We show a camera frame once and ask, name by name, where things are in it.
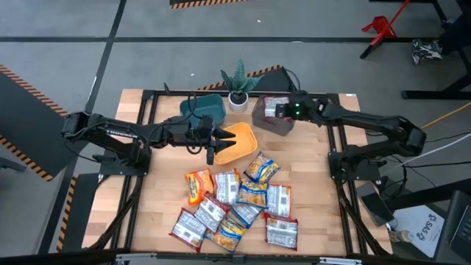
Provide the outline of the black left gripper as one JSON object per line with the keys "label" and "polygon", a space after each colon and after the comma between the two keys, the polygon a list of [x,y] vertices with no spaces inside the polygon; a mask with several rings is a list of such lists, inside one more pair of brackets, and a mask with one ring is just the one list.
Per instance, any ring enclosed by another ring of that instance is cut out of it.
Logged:
{"label": "black left gripper", "polygon": [[206,164],[213,165],[215,154],[236,144],[235,141],[223,141],[220,139],[234,138],[232,132],[213,126],[211,116],[202,116],[198,126],[190,129],[185,139],[185,147],[192,155],[199,154],[206,149]]}

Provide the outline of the red Maruchan noodle pack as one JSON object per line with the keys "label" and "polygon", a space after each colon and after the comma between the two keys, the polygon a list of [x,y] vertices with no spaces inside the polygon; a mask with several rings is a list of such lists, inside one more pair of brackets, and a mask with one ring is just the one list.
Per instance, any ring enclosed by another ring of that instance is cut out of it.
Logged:
{"label": "red Maruchan noodle pack", "polygon": [[200,252],[206,230],[207,227],[192,212],[181,208],[180,215],[169,235],[179,239],[196,252]]}
{"label": "red Maruchan noodle pack", "polygon": [[227,205],[215,199],[211,194],[206,193],[194,216],[203,223],[209,231],[216,233],[222,220],[228,215],[229,211]]}
{"label": "red Maruchan noodle pack", "polygon": [[264,213],[266,222],[265,242],[297,251],[298,221]]}
{"label": "red Maruchan noodle pack", "polygon": [[278,104],[284,105],[289,103],[288,97],[273,97],[266,96],[264,99],[264,114],[265,117],[275,117],[276,116],[276,106]]}

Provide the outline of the orange Maruchan noodle pack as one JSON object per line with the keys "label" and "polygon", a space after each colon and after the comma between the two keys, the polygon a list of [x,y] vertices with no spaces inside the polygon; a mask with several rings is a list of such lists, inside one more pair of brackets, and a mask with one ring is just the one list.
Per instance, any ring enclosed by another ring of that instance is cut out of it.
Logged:
{"label": "orange Maruchan noodle pack", "polygon": [[214,195],[218,201],[228,205],[237,203],[240,174],[236,169],[215,174],[213,176]]}
{"label": "orange Maruchan noodle pack", "polygon": [[185,181],[187,182],[189,188],[189,206],[198,205],[201,201],[203,201],[203,197],[206,193],[213,195],[214,184],[210,169],[203,169],[188,173],[185,175]]}
{"label": "orange Maruchan noodle pack", "polygon": [[266,211],[275,216],[291,217],[291,186],[269,185]]}

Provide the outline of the blue Maruchan noodle pack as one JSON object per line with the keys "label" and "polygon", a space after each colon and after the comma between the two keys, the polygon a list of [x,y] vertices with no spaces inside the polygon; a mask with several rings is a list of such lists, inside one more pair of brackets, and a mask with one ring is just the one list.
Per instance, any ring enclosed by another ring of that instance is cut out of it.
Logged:
{"label": "blue Maruchan noodle pack", "polygon": [[230,217],[225,217],[215,233],[210,230],[205,232],[205,238],[210,239],[228,252],[235,252],[246,231],[245,226]]}
{"label": "blue Maruchan noodle pack", "polygon": [[236,202],[253,205],[259,208],[268,208],[267,189],[267,183],[254,183],[247,179],[242,179],[240,181]]}
{"label": "blue Maruchan noodle pack", "polygon": [[250,228],[252,226],[253,222],[262,211],[261,208],[248,204],[231,205],[230,209],[233,215],[235,215],[246,228]]}
{"label": "blue Maruchan noodle pack", "polygon": [[263,152],[259,152],[244,170],[244,174],[255,183],[268,183],[280,169],[279,165]]}

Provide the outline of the brown plastic bin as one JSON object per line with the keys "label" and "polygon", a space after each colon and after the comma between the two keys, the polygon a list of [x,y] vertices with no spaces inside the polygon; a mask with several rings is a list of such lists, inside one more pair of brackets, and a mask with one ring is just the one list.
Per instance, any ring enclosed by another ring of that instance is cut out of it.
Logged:
{"label": "brown plastic bin", "polygon": [[293,130],[295,121],[292,119],[265,117],[265,98],[264,95],[258,97],[252,111],[252,124],[277,135],[288,135]]}

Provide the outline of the orange plastic bin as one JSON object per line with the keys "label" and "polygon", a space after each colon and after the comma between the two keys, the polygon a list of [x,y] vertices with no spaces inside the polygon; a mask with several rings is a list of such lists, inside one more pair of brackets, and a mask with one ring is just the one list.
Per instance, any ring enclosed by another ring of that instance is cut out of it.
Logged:
{"label": "orange plastic bin", "polygon": [[248,123],[240,122],[226,127],[224,130],[235,134],[234,138],[230,138],[230,141],[235,141],[235,145],[218,152],[214,158],[216,164],[224,165],[233,162],[250,155],[258,148],[258,142]]}

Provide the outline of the black hazard-striped floor mat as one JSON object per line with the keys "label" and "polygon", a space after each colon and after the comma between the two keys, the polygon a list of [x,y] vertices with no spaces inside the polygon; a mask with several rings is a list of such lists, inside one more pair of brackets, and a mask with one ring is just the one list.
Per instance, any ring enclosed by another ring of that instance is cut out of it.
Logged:
{"label": "black hazard-striped floor mat", "polygon": [[259,83],[252,89],[252,92],[292,92],[297,88],[288,75],[287,70],[282,65],[275,65],[249,72],[246,74],[246,77],[261,77]]}
{"label": "black hazard-striped floor mat", "polygon": [[250,0],[169,0],[169,4],[172,10],[178,10],[189,7],[205,7],[217,4],[231,4],[246,1]]}
{"label": "black hazard-striped floor mat", "polygon": [[66,144],[61,131],[67,110],[0,65],[0,145],[46,182],[87,145]]}
{"label": "black hazard-striped floor mat", "polygon": [[99,174],[73,176],[65,198],[65,209],[60,222],[57,252],[74,252],[82,249],[94,196],[99,185]]}

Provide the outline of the teal plastic bin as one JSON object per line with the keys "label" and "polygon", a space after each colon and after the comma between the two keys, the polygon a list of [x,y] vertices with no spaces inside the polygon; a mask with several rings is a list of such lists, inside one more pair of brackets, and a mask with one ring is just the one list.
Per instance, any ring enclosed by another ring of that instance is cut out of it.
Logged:
{"label": "teal plastic bin", "polygon": [[186,117],[191,111],[193,115],[189,121],[193,128],[198,126],[198,117],[211,116],[215,125],[222,125],[226,116],[223,98],[218,94],[183,100],[180,103],[180,115]]}

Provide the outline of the snake plant in white pot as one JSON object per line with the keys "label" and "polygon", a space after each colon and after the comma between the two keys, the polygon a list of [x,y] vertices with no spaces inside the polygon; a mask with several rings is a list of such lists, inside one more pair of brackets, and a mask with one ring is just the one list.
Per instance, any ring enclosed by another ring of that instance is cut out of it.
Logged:
{"label": "snake plant in white pot", "polygon": [[247,77],[242,59],[238,60],[234,75],[231,77],[224,70],[220,72],[229,91],[228,100],[230,109],[234,113],[243,113],[248,106],[249,93],[257,86],[264,75]]}

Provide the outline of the black desk beam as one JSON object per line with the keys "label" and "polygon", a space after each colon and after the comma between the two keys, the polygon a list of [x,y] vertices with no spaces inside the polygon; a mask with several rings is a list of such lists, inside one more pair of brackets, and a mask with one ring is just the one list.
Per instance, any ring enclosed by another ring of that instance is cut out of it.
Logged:
{"label": "black desk beam", "polygon": [[455,191],[463,191],[464,193],[471,194],[471,178],[434,188],[415,191],[406,195],[400,195],[394,199],[387,199],[385,203],[389,210],[395,211],[403,208],[411,208],[419,205],[449,200]]}

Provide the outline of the small beige bottle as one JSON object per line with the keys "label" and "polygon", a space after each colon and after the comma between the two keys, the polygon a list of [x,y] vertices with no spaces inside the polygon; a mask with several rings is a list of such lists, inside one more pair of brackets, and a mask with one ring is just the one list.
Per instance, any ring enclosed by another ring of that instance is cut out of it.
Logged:
{"label": "small beige bottle", "polygon": [[390,230],[389,239],[391,242],[411,243],[414,240],[414,235],[408,230]]}

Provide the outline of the black crossbar with silver brackets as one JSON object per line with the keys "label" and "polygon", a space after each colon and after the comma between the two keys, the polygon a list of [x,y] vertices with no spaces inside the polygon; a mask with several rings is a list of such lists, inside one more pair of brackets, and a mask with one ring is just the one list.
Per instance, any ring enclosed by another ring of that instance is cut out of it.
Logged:
{"label": "black crossbar with silver brackets", "polygon": [[79,252],[56,252],[37,255],[1,257],[0,265],[97,265],[137,258],[226,261],[233,264],[246,262],[305,262],[310,264],[336,265],[458,265],[435,261],[399,258],[395,255],[366,255],[353,253],[341,256],[309,255],[231,255],[175,252],[136,252],[128,249],[82,250]]}

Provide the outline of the white printed paper sheet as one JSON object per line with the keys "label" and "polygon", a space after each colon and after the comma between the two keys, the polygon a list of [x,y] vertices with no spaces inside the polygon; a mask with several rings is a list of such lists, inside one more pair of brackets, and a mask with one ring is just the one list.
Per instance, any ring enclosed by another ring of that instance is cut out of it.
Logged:
{"label": "white printed paper sheet", "polygon": [[445,219],[425,205],[396,210],[393,216],[396,230],[408,231],[411,244],[429,258],[434,257]]}

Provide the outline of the black laptop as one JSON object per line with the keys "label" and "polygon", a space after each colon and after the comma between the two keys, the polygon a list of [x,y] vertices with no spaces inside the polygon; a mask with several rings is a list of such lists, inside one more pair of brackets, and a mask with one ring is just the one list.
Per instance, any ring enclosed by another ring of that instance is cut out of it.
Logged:
{"label": "black laptop", "polygon": [[453,192],[433,259],[471,265],[471,196],[463,191]]}

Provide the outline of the black desk leg frame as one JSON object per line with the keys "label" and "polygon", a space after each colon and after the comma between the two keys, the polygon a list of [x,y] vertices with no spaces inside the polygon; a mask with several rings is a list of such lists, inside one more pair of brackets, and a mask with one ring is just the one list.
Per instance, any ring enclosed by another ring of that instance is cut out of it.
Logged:
{"label": "black desk leg frame", "polygon": [[[437,15],[439,16],[442,26],[445,31],[452,25],[456,20],[450,21],[445,15],[443,9],[441,8],[438,0],[424,0],[429,1],[433,4]],[[458,8],[461,11],[460,15],[468,15],[471,17],[471,0],[453,0],[457,3]],[[439,42],[439,37],[436,39],[426,38],[422,40],[431,41],[437,40]],[[471,100],[471,46],[459,49],[456,53],[461,58],[464,67],[465,74],[464,76],[458,78],[455,82],[452,82],[447,87],[438,90],[438,91],[402,91],[401,97],[403,99],[429,99],[429,100]]]}

